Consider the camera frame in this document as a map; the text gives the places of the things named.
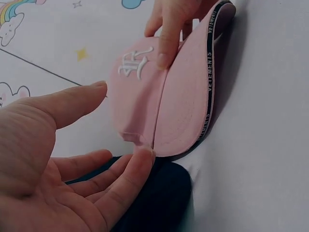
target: black fabric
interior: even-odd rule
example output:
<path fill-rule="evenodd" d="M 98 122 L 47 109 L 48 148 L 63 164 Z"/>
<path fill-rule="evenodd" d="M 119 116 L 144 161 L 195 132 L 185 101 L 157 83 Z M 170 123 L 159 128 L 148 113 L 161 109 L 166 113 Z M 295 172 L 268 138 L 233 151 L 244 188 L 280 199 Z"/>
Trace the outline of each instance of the black fabric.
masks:
<path fill-rule="evenodd" d="M 107 170 L 119 157 L 100 169 L 67 184 L 88 180 Z M 182 221 L 192 191 L 189 173 L 168 158 L 156 158 L 138 197 L 112 232 L 175 232 Z"/>

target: hand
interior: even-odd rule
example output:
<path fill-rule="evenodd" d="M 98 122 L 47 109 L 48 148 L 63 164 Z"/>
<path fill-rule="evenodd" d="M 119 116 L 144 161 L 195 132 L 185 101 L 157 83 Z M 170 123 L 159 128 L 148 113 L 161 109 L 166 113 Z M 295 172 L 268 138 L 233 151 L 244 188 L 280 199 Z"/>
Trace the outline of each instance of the hand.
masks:
<path fill-rule="evenodd" d="M 64 181 L 99 168 L 111 153 L 50 158 L 56 130 L 95 110 L 106 92 L 99 82 L 0 110 L 0 231 L 107 232 L 129 208 L 148 178 L 152 151 L 123 156 L 109 170 L 71 185 Z"/>
<path fill-rule="evenodd" d="M 145 36 L 154 36 L 162 26 L 159 39 L 157 65 L 164 70 L 175 59 L 179 36 L 183 30 L 183 40 L 192 32 L 192 20 L 200 21 L 218 0 L 155 0 L 154 9 L 145 29 Z"/>

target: rainbow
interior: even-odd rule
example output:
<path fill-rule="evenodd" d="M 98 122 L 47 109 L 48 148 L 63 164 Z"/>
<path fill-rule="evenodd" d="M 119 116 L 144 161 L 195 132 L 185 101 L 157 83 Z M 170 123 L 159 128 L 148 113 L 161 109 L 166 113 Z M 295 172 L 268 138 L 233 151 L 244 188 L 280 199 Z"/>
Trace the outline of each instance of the rainbow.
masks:
<path fill-rule="evenodd" d="M 14 0 L 4 4 L 0 8 L 0 26 L 2 26 L 5 22 L 9 22 L 12 17 L 16 16 L 15 10 L 18 6 L 24 3 L 35 3 L 36 0 Z"/>

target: cartoon cloud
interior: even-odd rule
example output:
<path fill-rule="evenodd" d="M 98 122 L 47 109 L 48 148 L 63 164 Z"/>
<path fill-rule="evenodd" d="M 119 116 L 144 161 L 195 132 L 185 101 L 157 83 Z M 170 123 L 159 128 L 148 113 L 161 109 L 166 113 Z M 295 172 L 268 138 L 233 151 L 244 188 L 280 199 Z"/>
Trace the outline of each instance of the cartoon cloud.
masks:
<path fill-rule="evenodd" d="M 14 93 L 7 83 L 0 82 L 0 108 L 26 97 L 30 97 L 30 91 L 26 86 L 19 87 Z"/>
<path fill-rule="evenodd" d="M 122 5 L 127 9 L 135 9 L 140 6 L 142 1 L 145 0 L 122 0 Z"/>
<path fill-rule="evenodd" d="M 6 46 L 10 43 L 12 38 L 15 36 L 16 28 L 19 27 L 24 19 L 24 14 L 19 13 L 12 17 L 10 21 L 2 24 L 0 28 L 0 37 L 2 38 L 1 45 Z"/>
<path fill-rule="evenodd" d="M 45 2 L 46 2 L 46 0 L 37 0 L 37 1 L 35 2 L 35 4 L 43 5 Z"/>

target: fingernail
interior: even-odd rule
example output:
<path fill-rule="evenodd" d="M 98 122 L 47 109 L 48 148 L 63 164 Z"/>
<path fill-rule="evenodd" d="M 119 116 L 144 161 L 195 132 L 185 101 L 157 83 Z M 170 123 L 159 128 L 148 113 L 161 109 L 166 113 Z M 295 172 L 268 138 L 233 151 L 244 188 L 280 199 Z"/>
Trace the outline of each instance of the fingernail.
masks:
<path fill-rule="evenodd" d="M 148 150 L 151 152 L 151 158 L 152 158 L 152 163 L 154 164 L 155 162 L 155 151 L 149 147 L 149 146 L 144 146 L 142 149 Z"/>
<path fill-rule="evenodd" d="M 159 70 L 165 70 L 167 67 L 167 63 L 169 61 L 169 57 L 167 54 L 161 53 L 158 55 L 157 66 Z"/>
<path fill-rule="evenodd" d="M 91 86 L 101 87 L 101 86 L 105 86 L 105 85 L 106 85 L 106 81 L 98 81 L 98 82 L 93 83 Z"/>

